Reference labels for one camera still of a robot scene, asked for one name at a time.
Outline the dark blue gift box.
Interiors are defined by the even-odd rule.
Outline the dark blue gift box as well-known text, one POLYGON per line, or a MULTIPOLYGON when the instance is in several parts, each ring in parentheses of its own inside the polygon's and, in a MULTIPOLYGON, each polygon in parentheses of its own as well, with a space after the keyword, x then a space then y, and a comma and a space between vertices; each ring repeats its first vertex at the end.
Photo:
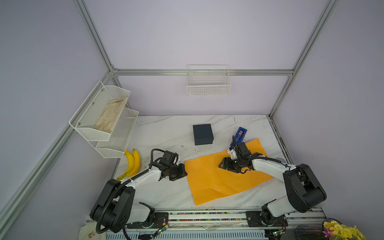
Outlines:
POLYGON ((196 146, 211 145, 214 141, 211 124, 193 125, 193 132, 196 146))

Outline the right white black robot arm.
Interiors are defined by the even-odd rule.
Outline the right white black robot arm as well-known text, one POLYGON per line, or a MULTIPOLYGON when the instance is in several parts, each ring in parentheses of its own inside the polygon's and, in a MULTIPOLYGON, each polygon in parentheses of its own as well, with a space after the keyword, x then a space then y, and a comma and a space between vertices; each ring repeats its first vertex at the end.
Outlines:
POLYGON ((258 217, 261 225, 272 226, 279 217, 293 212, 305 213, 327 199, 327 194, 312 169, 306 164, 291 165, 269 158, 261 153, 251 153, 245 143, 234 144, 228 149, 219 168, 236 174, 257 171, 270 175, 285 184, 286 194, 262 206, 258 217))

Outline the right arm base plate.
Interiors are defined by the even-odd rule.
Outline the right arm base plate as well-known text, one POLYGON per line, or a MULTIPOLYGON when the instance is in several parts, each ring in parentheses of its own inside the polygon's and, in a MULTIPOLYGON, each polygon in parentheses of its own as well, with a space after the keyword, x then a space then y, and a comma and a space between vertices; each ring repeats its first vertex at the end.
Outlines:
POLYGON ((286 227, 288 224, 284 215, 273 217, 264 211, 247 211, 246 220, 249 227, 286 227))

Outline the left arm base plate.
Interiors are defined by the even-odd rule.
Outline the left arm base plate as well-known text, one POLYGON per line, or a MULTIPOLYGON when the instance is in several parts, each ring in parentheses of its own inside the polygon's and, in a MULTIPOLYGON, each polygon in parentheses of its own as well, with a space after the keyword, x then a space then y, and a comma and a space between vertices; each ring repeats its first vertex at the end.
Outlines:
POLYGON ((126 225, 127 229, 159 229, 169 220, 168 212, 154 212, 145 222, 135 222, 126 225))

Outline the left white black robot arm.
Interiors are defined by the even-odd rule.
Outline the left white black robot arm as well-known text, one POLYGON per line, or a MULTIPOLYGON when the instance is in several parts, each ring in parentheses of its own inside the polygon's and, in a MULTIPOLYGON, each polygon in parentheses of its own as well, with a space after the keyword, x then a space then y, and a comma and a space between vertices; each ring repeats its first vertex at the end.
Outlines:
POLYGON ((129 224, 141 224, 150 228, 155 223, 155 208, 140 202, 134 204, 136 193, 148 186, 169 178, 170 181, 188 175, 183 163, 178 163, 179 155, 161 149, 152 149, 149 166, 142 172, 128 177, 124 182, 110 179, 104 186, 90 217, 96 221, 96 233, 106 231, 118 233, 129 224))

